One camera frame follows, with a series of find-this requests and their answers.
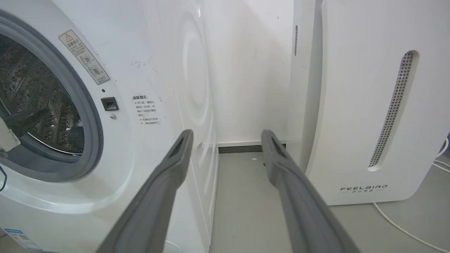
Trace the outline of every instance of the wire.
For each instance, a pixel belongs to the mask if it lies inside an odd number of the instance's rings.
[[[436,158],[440,157],[449,147],[449,138],[445,139],[445,145],[444,148],[437,154]]]
[[[0,166],[0,171],[3,173],[3,175],[5,176],[4,177],[4,180],[3,180],[3,186],[1,187],[1,189],[0,189],[0,191],[3,191],[3,189],[5,188],[5,186],[6,186],[6,180],[8,179],[8,176],[6,175],[6,172],[3,170],[3,168]]]
[[[438,158],[439,156],[441,156],[441,155],[447,150],[448,147],[449,147],[449,139],[448,139],[448,138],[445,138],[445,145],[444,145],[444,148],[437,154],[436,158]],[[437,168],[439,168],[439,169],[441,169],[441,170],[443,170],[443,171],[445,171],[445,172],[447,172],[447,173],[450,173],[450,170],[447,170],[447,169],[443,168],[442,166],[437,165],[437,164],[435,164],[435,163],[440,163],[440,164],[442,164],[442,165],[447,166],[448,168],[450,168],[450,165],[448,165],[447,163],[441,162],[441,161],[439,161],[439,160],[434,160],[434,162],[433,162],[433,166],[435,166],[435,167],[437,167]],[[393,225],[394,227],[396,227],[398,230],[402,231],[403,233],[407,234],[407,235],[410,236],[411,238],[413,238],[413,239],[415,239],[415,240],[417,240],[417,241],[419,241],[419,242],[425,244],[426,246],[428,246],[428,247],[430,247],[430,248],[433,248],[433,249],[438,250],[438,251],[440,251],[440,252],[450,253],[450,251],[448,251],[448,250],[445,250],[445,249],[443,249],[443,248],[439,248],[439,247],[437,247],[437,246],[434,246],[433,244],[427,243],[426,241],[424,241],[424,240],[422,240],[422,239],[420,239],[420,238],[418,238],[418,237],[416,237],[416,236],[410,234],[408,231],[404,230],[404,229],[401,228],[399,225],[397,225],[397,224],[395,224],[393,221],[391,221],[391,220],[386,216],[386,214],[384,214],[383,211],[381,211],[381,209],[380,209],[380,207],[378,207],[377,203],[374,203],[374,206],[375,206],[376,209],[380,212],[380,214],[381,214],[381,215],[382,215],[382,216],[383,216],[383,217],[384,217],[391,225]]]
[[[398,226],[397,224],[395,224],[393,221],[391,221],[391,220],[386,216],[386,214],[384,214],[383,211],[381,211],[381,209],[378,207],[377,203],[374,203],[374,205],[375,205],[375,207],[378,209],[378,211],[380,212],[380,214],[383,215],[383,217],[384,217],[391,225],[393,225],[394,227],[398,228],[398,229],[399,229],[400,231],[402,231],[403,233],[409,235],[409,236],[412,237],[413,239],[416,239],[417,241],[419,241],[419,242],[425,244],[426,246],[428,246],[428,247],[430,247],[430,248],[433,248],[433,249],[435,249],[435,250],[438,250],[438,251],[441,251],[441,252],[444,252],[444,253],[450,253],[450,251],[448,251],[448,250],[445,250],[445,249],[443,249],[443,248],[436,247],[436,246],[434,246],[433,244],[429,244],[429,243],[427,243],[426,241],[424,241],[424,240],[422,240],[422,239],[420,239],[420,238],[417,238],[417,237],[415,237],[414,235],[410,234],[408,231],[404,230],[403,228],[401,228],[400,226]]]
[[[450,173],[450,170],[447,170],[447,169],[445,169],[445,168],[443,168],[443,167],[441,167],[441,166],[439,166],[439,165],[437,165],[435,163],[440,163],[442,165],[445,165],[445,166],[447,166],[447,168],[450,168],[450,165],[448,165],[447,163],[441,162],[439,160],[434,160],[434,163],[433,163],[433,166],[435,166],[436,168],[439,168],[439,169],[441,169],[441,170],[443,170],[443,171],[445,171],[447,173]]]

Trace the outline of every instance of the warning label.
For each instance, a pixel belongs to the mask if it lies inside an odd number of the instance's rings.
[[[72,30],[61,35],[59,40],[66,45],[97,84],[104,83],[110,79],[97,59],[94,58],[92,53]]]
[[[147,95],[136,94],[133,96],[136,115],[142,126],[160,126],[161,117],[155,106],[155,101]]]

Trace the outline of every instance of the washing machine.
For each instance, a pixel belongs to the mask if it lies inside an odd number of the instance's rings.
[[[28,249],[95,252],[192,129],[165,252],[208,252],[218,148],[196,0],[4,0],[0,57],[0,117],[39,115],[1,154],[1,228]]]

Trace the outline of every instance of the perforated grille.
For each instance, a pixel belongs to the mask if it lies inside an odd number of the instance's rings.
[[[381,131],[378,139],[377,147],[375,148],[372,159],[370,160],[369,167],[375,166],[380,160],[384,147],[386,146],[387,139],[394,125],[395,118],[397,116],[398,108],[400,107],[403,93],[405,92],[406,83],[411,70],[411,63],[413,61],[413,53],[410,51],[406,53],[400,64],[398,71],[397,82],[395,84],[394,94],[392,95],[391,105],[387,112],[386,120],[384,122],[383,130]]]
[[[295,26],[295,46],[294,46],[294,56],[297,56],[297,39],[298,39],[298,26]]]

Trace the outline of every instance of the floor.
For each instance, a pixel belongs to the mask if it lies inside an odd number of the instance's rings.
[[[440,160],[450,163],[450,159]],[[288,253],[290,242],[278,191],[270,184],[262,153],[221,154],[210,253]],[[432,168],[408,200],[381,203],[395,223],[415,236],[450,249],[450,175]],[[372,204],[335,206],[333,213],[362,253],[436,253],[403,234]],[[32,253],[10,237],[0,252]]]

